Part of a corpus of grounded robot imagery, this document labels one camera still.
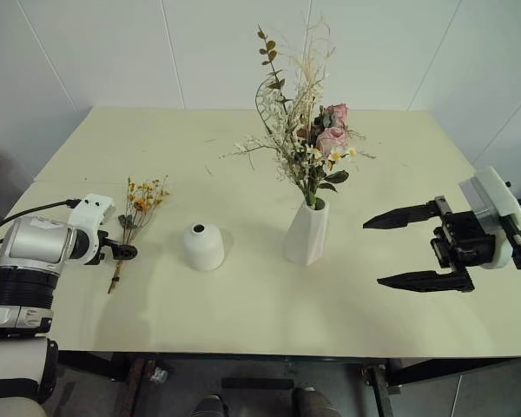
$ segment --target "white flower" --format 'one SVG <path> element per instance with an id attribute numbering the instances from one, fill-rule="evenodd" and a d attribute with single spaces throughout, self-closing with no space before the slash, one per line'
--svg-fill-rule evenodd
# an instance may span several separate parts
<path id="1" fill-rule="evenodd" d="M 339 149 L 334 149 L 332 152 L 330 152 L 330 155 L 328 155 L 328 161 L 337 162 L 341 159 L 341 156 L 343 154 L 339 151 Z"/>
<path id="2" fill-rule="evenodd" d="M 349 148 L 346 153 L 343 155 L 343 158 L 347 161 L 350 161 L 352 157 L 356 156 L 357 152 L 355 148 Z"/>
<path id="3" fill-rule="evenodd" d="M 322 159 L 322 152 L 313 146 L 307 147 L 307 154 L 313 156 L 313 159 L 318 162 Z"/>

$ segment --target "white ceramic vase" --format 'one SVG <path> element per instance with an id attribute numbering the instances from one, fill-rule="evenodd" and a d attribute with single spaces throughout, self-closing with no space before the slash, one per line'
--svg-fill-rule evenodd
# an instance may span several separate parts
<path id="1" fill-rule="evenodd" d="M 324 207 L 313 210 L 303 201 L 284 240 L 284 256 L 291 262 L 310 265 L 322 256 L 329 206 L 318 199 Z"/>
<path id="2" fill-rule="evenodd" d="M 183 232 L 183 249 L 189 266 L 212 271 L 224 261 L 224 244 L 214 224 L 195 223 Z"/>

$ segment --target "person's foot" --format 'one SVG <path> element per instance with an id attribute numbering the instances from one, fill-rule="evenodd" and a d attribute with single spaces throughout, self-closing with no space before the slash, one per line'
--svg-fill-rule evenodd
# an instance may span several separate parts
<path id="1" fill-rule="evenodd" d="M 197 404 L 191 417 L 228 417 L 228 407 L 218 394 L 207 395 Z"/>
<path id="2" fill-rule="evenodd" d="M 294 417 L 340 417 L 328 398 L 313 387 L 295 388 L 292 398 Z"/>

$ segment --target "cream tabletop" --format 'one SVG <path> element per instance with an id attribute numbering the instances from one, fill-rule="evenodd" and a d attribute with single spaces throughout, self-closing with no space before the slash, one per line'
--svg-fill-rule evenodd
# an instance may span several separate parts
<path id="1" fill-rule="evenodd" d="M 521 271 L 471 268 L 472 293 L 417 294 L 376 279 L 437 269 L 429 245 L 437 219 L 364 230 L 389 209 L 445 195 L 468 209 L 458 183 L 472 175 L 426 112 L 353 112 L 367 139 L 344 165 L 351 176 L 330 205 L 324 254 L 309 267 L 281 254 L 300 193 L 259 152 L 220 158 L 259 134 L 251 111 L 93 109 L 12 212 L 87 193 L 122 207 L 127 177 L 168 175 L 172 195 L 135 241 L 115 291 L 111 254 L 100 266 L 68 266 L 58 282 L 50 337 L 62 349 L 348 357 L 521 355 Z M 43 213 L 66 221 L 68 208 Z M 200 273 L 182 259 L 192 222 L 223 233 L 227 258 Z M 105 226 L 119 238 L 113 219 Z"/>

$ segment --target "pink rose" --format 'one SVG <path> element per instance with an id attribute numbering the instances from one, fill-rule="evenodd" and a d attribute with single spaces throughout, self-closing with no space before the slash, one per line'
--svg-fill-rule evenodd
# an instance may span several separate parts
<path id="1" fill-rule="evenodd" d="M 316 147 L 322 155 L 328 156 L 332 149 L 347 149 L 346 132 L 342 128 L 326 128 L 316 138 Z"/>
<path id="2" fill-rule="evenodd" d="M 347 124 L 347 106 L 344 103 L 337 106 L 328 106 L 324 113 L 328 115 L 332 113 L 332 126 L 345 128 Z"/>

